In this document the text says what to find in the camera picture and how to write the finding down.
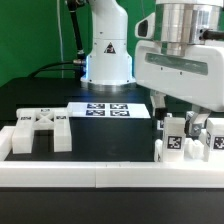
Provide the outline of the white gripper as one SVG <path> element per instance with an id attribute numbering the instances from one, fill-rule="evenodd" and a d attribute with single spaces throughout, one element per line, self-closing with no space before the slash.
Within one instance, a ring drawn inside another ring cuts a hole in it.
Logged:
<path id="1" fill-rule="evenodd" d="M 157 120 L 167 114 L 165 94 L 224 112 L 224 43 L 189 45 L 183 57 L 176 57 L 162 54 L 153 41 L 141 40 L 135 49 L 135 78 L 139 85 L 156 90 L 150 92 L 150 99 Z M 185 123 L 186 134 L 198 137 L 209 115 L 210 111 L 194 112 Z"/>

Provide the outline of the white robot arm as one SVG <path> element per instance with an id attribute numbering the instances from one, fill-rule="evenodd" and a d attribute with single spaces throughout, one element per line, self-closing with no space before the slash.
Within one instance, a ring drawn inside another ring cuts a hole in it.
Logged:
<path id="1" fill-rule="evenodd" d="M 153 115 L 166 113 L 167 95 L 192 105 L 188 133 L 197 136 L 211 112 L 224 112 L 224 0 L 155 0 L 155 11 L 135 26 L 135 56 L 127 52 L 128 15 L 116 0 L 67 0 L 69 11 L 88 4 L 93 44 L 81 84 L 116 91 L 150 90 Z"/>

